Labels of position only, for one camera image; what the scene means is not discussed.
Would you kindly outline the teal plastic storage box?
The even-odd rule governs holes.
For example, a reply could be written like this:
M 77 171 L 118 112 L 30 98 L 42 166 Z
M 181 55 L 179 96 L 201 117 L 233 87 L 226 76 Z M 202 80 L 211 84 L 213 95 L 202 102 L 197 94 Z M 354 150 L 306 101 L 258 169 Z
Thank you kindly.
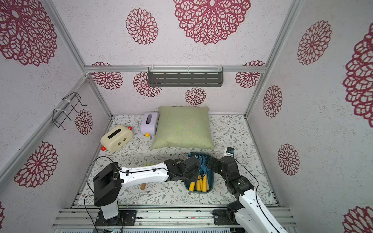
M 207 162 L 208 162 L 208 159 L 210 157 L 209 154 L 206 154 L 206 153 L 194 153 L 194 152 L 190 152 L 188 154 L 188 157 L 196 157 L 198 159 L 198 156 L 199 155 L 204 155 L 206 157 L 206 165 L 207 165 Z M 213 171 L 210 171 L 208 168 L 207 168 L 207 172 L 206 172 L 206 175 L 207 175 L 207 192 L 198 192 L 196 190 L 196 184 L 195 184 L 195 188 L 194 188 L 194 191 L 195 193 L 200 193 L 200 194 L 207 194 L 209 193 L 210 191 L 212 191 L 213 189 L 213 182 L 214 182 L 214 172 Z M 184 186 L 185 188 L 188 190 L 189 189 L 189 185 L 190 185 L 190 182 L 189 181 L 184 181 Z

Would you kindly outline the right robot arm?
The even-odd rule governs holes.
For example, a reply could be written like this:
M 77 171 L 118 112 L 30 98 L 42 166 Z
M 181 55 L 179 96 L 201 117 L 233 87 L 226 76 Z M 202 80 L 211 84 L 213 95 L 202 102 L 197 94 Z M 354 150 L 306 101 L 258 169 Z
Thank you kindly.
M 207 168 L 222 176 L 236 201 L 227 205 L 225 217 L 248 233 L 285 233 L 286 230 L 258 198 L 254 185 L 240 174 L 234 157 L 210 157 Z

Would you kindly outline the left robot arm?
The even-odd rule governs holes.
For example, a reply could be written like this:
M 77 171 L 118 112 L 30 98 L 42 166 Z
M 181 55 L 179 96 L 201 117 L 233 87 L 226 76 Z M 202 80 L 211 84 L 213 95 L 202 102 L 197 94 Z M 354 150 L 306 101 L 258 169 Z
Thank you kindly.
M 120 167 L 112 162 L 93 178 L 94 205 L 101 209 L 105 220 L 119 216 L 117 197 L 120 190 L 143 183 L 198 181 L 201 164 L 196 157 L 186 160 L 166 160 L 145 167 Z

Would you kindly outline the blue rake yellow handle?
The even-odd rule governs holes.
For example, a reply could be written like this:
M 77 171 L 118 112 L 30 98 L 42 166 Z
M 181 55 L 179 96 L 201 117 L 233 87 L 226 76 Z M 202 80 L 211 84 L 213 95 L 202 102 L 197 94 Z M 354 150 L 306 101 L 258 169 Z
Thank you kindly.
M 190 185 L 189 185 L 189 192 L 193 192 L 194 191 L 194 188 L 195 188 L 195 184 L 197 182 L 197 179 L 198 179 L 198 176 L 197 175 L 193 175 L 190 179 Z
M 198 175 L 198 180 L 197 180 L 197 183 L 196 183 L 196 190 L 198 192 L 202 191 L 202 176 L 201 175 Z

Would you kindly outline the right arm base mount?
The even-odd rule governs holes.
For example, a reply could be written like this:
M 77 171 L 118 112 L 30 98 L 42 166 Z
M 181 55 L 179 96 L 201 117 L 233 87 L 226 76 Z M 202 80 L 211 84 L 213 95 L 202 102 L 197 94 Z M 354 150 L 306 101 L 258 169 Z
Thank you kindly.
M 235 219 L 235 214 L 229 212 L 227 209 L 214 209 L 212 214 L 214 225 L 239 225 Z

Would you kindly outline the blue fork yellow handle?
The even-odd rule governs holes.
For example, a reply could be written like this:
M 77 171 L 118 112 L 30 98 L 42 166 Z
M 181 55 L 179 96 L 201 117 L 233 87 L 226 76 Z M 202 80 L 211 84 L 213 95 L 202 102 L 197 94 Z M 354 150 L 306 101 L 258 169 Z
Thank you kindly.
M 207 175 L 206 174 L 202 177 L 201 190 L 202 192 L 207 192 Z

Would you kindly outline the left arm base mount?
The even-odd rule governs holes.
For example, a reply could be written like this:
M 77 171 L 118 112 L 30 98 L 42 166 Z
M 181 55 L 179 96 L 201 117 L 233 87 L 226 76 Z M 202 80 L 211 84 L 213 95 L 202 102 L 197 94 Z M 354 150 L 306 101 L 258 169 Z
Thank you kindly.
M 105 219 L 102 210 L 98 212 L 94 226 L 109 227 L 109 226 L 134 226 L 137 217 L 136 210 L 119 210 L 119 214 L 111 219 Z

